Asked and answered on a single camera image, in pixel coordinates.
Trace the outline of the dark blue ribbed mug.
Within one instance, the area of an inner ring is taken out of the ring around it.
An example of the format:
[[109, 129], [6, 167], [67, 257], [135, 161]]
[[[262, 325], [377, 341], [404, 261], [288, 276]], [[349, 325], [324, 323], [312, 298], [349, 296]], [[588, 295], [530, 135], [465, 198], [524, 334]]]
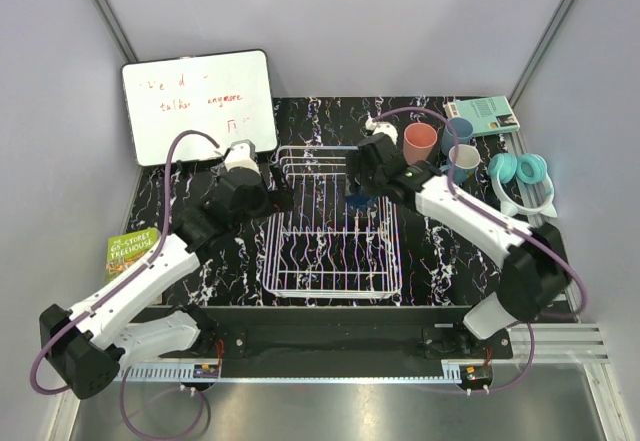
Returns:
[[378, 201], [377, 196], [368, 196], [362, 193], [354, 193], [345, 196], [346, 206], [353, 210], [362, 212], [372, 209]]

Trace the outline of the pink plastic cup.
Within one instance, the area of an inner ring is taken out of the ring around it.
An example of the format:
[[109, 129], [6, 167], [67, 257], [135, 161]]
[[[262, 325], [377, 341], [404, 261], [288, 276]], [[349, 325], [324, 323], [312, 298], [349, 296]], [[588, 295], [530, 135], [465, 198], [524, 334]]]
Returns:
[[426, 161], [438, 142], [438, 134], [429, 124], [416, 122], [409, 124], [403, 134], [403, 155], [411, 165]]

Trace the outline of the blue mug with handle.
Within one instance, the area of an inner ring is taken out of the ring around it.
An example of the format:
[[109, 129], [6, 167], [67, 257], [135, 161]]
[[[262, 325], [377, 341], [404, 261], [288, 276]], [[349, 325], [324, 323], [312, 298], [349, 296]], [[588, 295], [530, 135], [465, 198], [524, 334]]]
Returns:
[[474, 146], [459, 144], [458, 147], [451, 148], [447, 161], [440, 167], [440, 171], [445, 175], [452, 172], [453, 182], [460, 185], [475, 172], [480, 161], [480, 154]]

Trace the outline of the light blue plastic cup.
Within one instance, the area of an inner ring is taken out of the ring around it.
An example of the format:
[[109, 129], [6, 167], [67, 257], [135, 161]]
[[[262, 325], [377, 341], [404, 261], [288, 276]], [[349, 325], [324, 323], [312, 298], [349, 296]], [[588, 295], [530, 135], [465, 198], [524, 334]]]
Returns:
[[473, 136], [473, 125], [470, 121], [460, 117], [448, 120], [440, 142], [440, 151], [447, 156], [451, 148], [455, 145], [455, 136], [461, 145], [468, 144]]

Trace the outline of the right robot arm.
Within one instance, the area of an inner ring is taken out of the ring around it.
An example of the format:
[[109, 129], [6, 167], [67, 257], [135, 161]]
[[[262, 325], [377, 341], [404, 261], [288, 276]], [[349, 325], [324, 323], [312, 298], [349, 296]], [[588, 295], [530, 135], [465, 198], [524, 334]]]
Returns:
[[534, 321], [570, 283], [559, 230], [505, 216], [452, 184], [426, 161], [409, 165], [392, 139], [374, 134], [346, 158], [350, 195], [385, 197], [461, 235], [500, 269], [496, 290], [472, 307], [454, 332], [466, 357], [486, 350], [490, 337], [515, 323]]

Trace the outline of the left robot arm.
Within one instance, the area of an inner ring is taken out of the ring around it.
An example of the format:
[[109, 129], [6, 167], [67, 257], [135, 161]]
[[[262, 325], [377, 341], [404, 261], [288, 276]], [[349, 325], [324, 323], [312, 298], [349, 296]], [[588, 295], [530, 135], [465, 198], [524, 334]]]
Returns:
[[234, 167], [211, 195], [185, 210], [147, 254], [94, 295], [69, 309], [57, 304], [39, 317], [45, 359], [80, 399], [104, 390], [139, 362], [171, 352], [203, 357], [216, 347], [217, 323], [195, 305], [174, 306], [153, 321], [135, 322], [150, 302], [198, 270], [246, 222], [287, 212], [293, 190], [272, 164], [268, 188], [259, 171]]

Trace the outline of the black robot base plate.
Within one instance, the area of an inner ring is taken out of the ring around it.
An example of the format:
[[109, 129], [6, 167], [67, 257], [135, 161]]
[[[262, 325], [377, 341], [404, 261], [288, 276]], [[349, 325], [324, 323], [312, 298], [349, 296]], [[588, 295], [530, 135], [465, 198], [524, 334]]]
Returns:
[[442, 361], [509, 360], [506, 331], [472, 342], [464, 307], [205, 307], [222, 340], [222, 377], [284, 380], [441, 376]]

